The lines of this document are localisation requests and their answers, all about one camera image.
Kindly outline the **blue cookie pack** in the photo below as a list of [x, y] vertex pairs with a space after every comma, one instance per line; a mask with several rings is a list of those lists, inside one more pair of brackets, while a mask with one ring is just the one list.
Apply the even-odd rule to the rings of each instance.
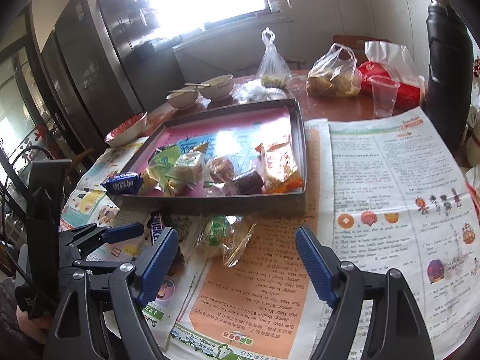
[[122, 172], [112, 175], [101, 186], [114, 196], [137, 195], [143, 186], [143, 178], [137, 172]]

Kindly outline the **Snickers chocolate bar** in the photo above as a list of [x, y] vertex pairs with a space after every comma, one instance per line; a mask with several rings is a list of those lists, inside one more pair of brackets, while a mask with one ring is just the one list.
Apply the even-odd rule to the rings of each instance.
[[157, 210], [151, 213], [146, 226], [151, 232], [151, 244], [154, 244], [167, 227], [173, 227], [173, 219], [169, 211]]

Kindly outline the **green label rice cracker pack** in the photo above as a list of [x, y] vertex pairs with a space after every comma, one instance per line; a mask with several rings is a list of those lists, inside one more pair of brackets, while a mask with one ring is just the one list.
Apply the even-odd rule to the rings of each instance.
[[225, 267], [234, 267], [256, 226], [252, 216], [210, 215], [201, 222], [194, 252], [206, 259], [222, 257]]

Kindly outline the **round pizza cracker pack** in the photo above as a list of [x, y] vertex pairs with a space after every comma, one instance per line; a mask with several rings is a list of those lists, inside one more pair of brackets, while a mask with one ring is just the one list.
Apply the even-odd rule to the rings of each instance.
[[165, 192], [169, 196], [180, 196], [187, 189], [195, 189], [203, 183], [204, 168], [204, 153], [191, 151], [181, 154], [168, 172]]

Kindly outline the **white bowl with red contents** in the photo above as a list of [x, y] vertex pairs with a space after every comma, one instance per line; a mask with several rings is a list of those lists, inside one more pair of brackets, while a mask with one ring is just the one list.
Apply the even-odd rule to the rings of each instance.
[[139, 113], [124, 121], [110, 131], [104, 138], [109, 147], [125, 146], [135, 141], [143, 132], [147, 122], [147, 113]]

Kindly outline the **white ceramic bowl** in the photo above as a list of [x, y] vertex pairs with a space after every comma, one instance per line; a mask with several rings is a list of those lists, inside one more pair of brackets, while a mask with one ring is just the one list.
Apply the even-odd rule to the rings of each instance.
[[223, 75], [202, 82], [199, 93], [213, 102], [224, 100], [233, 91], [233, 76]]
[[168, 94], [166, 97], [167, 103], [178, 110], [183, 110], [187, 109], [189, 107], [192, 107], [199, 96], [199, 92], [193, 92], [193, 93], [183, 93], [183, 94]]

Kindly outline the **dark red wrapped candy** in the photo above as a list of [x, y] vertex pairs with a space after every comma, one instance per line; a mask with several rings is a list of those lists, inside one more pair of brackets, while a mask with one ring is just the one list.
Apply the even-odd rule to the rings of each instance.
[[260, 194], [264, 187], [263, 179], [254, 168], [236, 175], [232, 182], [239, 195]]

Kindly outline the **grey shallow cardboard tray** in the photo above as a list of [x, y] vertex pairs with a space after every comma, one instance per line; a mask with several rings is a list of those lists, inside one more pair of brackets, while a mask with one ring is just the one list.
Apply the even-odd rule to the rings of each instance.
[[167, 196], [159, 186], [136, 195], [112, 197], [121, 208], [139, 211], [167, 209], [182, 215], [301, 216], [306, 210], [307, 187], [289, 192], [237, 194], [231, 180], [249, 171], [263, 173], [259, 145], [289, 139], [292, 156], [302, 178], [307, 176], [304, 122], [299, 103], [293, 99], [225, 106], [162, 123], [124, 166], [126, 172], [142, 173], [161, 147], [173, 146], [182, 154], [207, 144], [204, 155], [212, 163], [205, 179], [179, 196]]

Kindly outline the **chopsticks on bowls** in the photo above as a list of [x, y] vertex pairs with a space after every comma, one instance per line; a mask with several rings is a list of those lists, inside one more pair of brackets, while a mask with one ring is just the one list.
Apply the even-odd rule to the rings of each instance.
[[183, 93], [193, 93], [196, 91], [199, 91], [201, 88], [209, 88], [209, 84], [196, 84], [196, 83], [186, 83], [185, 88], [180, 88], [180, 89], [175, 89], [175, 90], [169, 90], [168, 92], [170, 94], [183, 94]]

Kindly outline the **orange snack packet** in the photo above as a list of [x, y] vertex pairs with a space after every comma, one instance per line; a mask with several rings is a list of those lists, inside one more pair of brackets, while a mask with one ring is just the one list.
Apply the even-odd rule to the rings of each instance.
[[266, 194], [284, 194], [304, 187], [289, 134], [261, 142], [256, 151], [261, 161]]

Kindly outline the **right white ceramic bowl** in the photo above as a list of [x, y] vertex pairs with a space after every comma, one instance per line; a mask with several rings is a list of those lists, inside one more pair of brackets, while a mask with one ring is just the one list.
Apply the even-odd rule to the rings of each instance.
[[233, 76], [223, 75], [202, 82], [199, 93], [213, 102], [224, 100], [233, 91]]

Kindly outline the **crumpled clear plastic wrap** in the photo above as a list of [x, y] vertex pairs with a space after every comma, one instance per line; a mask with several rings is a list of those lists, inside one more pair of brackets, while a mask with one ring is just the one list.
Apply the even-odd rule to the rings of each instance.
[[239, 103], [276, 101], [290, 97], [282, 88], [264, 87], [260, 80], [249, 80], [235, 85], [231, 96]]

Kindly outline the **black thermos bottle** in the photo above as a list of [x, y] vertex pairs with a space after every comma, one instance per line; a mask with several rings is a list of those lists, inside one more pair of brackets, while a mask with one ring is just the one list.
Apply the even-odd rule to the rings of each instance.
[[455, 151], [470, 111], [472, 41], [448, 0], [430, 0], [426, 27], [430, 62], [424, 111], [448, 149]]

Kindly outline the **plastic bag of pastries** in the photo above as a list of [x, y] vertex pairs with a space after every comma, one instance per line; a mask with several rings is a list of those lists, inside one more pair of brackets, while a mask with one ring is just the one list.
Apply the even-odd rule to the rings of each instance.
[[333, 43], [308, 72], [306, 92], [311, 97], [355, 97], [360, 92], [361, 77], [353, 50]]

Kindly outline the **red tissue pack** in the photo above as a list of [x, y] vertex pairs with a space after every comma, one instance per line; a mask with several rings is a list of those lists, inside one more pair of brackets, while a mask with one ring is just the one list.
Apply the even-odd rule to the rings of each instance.
[[419, 107], [425, 98], [425, 78], [415, 67], [408, 48], [388, 41], [366, 41], [364, 45], [366, 62], [360, 64], [360, 91], [372, 93], [370, 77], [387, 77], [400, 84], [396, 106], [402, 110]]

